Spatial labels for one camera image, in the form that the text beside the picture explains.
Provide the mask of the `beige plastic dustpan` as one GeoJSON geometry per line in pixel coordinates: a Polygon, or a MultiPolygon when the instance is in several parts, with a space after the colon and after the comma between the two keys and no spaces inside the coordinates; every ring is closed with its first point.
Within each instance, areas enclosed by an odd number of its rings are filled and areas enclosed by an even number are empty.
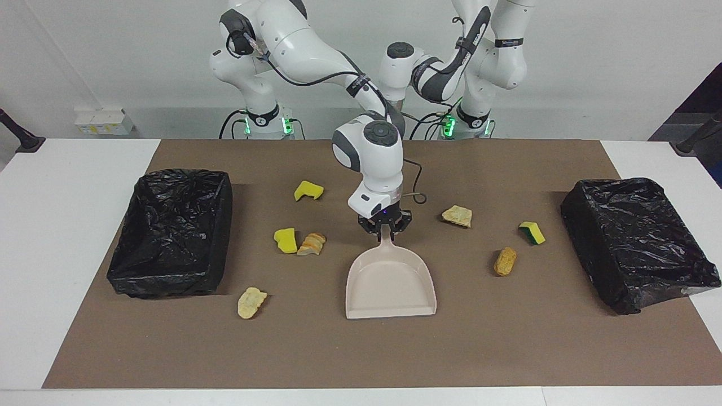
{"type": "Polygon", "coordinates": [[[347,319],[430,316],[437,311],[428,265],[415,252],[395,246],[389,226],[381,241],[353,261],[346,278],[347,319]]]}

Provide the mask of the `pale bread piece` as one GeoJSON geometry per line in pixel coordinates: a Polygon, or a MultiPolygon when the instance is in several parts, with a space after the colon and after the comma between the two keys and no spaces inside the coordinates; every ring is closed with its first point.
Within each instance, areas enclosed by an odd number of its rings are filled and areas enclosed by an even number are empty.
{"type": "Polygon", "coordinates": [[[238,316],[245,320],[252,319],[267,297],[268,293],[256,287],[246,288],[237,302],[238,316]]]}

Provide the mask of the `black stand foot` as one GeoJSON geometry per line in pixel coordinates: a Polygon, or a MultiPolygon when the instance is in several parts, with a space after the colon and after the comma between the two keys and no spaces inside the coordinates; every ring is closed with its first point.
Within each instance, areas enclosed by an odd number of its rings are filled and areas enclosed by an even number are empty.
{"type": "Polygon", "coordinates": [[[2,108],[0,108],[0,123],[20,141],[20,146],[16,149],[16,153],[33,153],[46,141],[46,137],[35,136],[17,124],[2,108]]]}
{"type": "Polygon", "coordinates": [[[681,157],[695,157],[694,147],[700,141],[717,136],[722,132],[722,108],[711,115],[691,136],[680,142],[670,142],[673,151],[681,157]]]}

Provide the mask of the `black bag lined bin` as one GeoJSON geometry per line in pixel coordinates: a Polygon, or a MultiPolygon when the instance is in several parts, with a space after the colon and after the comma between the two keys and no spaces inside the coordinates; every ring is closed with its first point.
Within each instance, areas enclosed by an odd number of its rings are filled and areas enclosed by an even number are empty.
{"type": "Polygon", "coordinates": [[[232,210],[224,171],[165,169],[139,178],[107,270],[113,290],[141,299],[214,294],[232,210]]]}
{"type": "Polygon", "coordinates": [[[581,266],[616,314],[722,287],[716,265],[650,178],[580,180],[560,211],[581,266]]]}

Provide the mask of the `striped croissant piece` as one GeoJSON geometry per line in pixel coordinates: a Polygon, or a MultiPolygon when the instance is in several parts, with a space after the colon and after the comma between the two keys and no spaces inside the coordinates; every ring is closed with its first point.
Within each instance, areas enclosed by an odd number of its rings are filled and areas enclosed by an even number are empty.
{"type": "Polygon", "coordinates": [[[309,256],[314,254],[318,256],[322,252],[323,245],[327,242],[325,235],[321,233],[309,233],[305,236],[302,244],[296,252],[297,256],[309,256]]]}

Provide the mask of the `green and yellow sponge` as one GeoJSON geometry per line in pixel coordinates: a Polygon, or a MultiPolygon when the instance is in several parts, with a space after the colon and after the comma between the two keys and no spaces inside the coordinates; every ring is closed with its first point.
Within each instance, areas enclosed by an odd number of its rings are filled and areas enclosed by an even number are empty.
{"type": "Polygon", "coordinates": [[[524,233],[524,235],[527,237],[527,239],[534,246],[543,244],[546,241],[544,234],[542,233],[541,229],[539,228],[538,223],[534,223],[531,221],[524,221],[519,224],[518,228],[524,233]]]}

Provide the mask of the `pale toast slice piece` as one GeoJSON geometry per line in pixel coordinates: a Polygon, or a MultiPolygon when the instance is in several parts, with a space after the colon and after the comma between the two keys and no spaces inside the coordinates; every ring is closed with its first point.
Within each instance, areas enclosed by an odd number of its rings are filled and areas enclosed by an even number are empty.
{"type": "Polygon", "coordinates": [[[441,218],[446,223],[456,224],[463,228],[472,227],[473,211],[464,206],[453,205],[441,213],[441,218]]]}

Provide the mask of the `white wall power strip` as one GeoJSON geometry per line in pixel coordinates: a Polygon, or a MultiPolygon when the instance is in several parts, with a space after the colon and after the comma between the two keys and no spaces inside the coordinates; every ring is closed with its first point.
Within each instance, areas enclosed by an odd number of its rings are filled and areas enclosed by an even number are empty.
{"type": "Polygon", "coordinates": [[[100,110],[76,110],[75,126],[83,135],[127,136],[135,129],[130,116],[123,108],[100,110]]]}

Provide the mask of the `brown table mat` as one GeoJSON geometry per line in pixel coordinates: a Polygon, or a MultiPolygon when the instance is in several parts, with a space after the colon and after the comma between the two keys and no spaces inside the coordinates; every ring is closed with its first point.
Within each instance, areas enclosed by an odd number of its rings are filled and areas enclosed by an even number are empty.
{"type": "Polygon", "coordinates": [[[346,275],[376,245],[346,201],[358,173],[329,141],[164,140],[148,169],[229,173],[233,224],[215,295],[116,294],[104,260],[45,388],[722,385],[722,353],[688,298],[617,316],[576,257],[560,203],[585,178],[617,178],[599,142],[484,139],[405,142],[423,165],[426,205],[397,236],[430,268],[437,313],[348,320],[346,275]],[[302,180],[324,188],[294,200],[302,180]],[[446,223],[453,205],[472,227],[446,223]],[[539,224],[534,246],[518,228],[539,224]],[[327,238],[318,256],[284,254],[274,231],[327,238]],[[495,275],[498,252],[517,252],[495,275]],[[268,293],[252,319],[248,287],[268,293]]]}

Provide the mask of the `brown bread roll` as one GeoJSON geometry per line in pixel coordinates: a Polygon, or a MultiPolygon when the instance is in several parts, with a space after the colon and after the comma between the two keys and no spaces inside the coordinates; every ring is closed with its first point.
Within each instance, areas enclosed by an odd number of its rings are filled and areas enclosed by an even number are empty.
{"type": "Polygon", "coordinates": [[[498,252],[494,261],[493,270],[495,275],[508,276],[513,271],[517,260],[517,252],[511,247],[504,247],[498,252]]]}

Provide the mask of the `notched yellow sponge piece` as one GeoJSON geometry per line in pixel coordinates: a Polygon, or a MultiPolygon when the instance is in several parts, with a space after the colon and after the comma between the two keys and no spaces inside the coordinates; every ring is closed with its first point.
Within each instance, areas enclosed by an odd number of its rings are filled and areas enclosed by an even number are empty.
{"type": "Polygon", "coordinates": [[[307,180],[302,180],[296,190],[294,190],[294,200],[300,201],[304,196],[309,196],[313,200],[318,200],[324,192],[324,188],[307,180]]]}

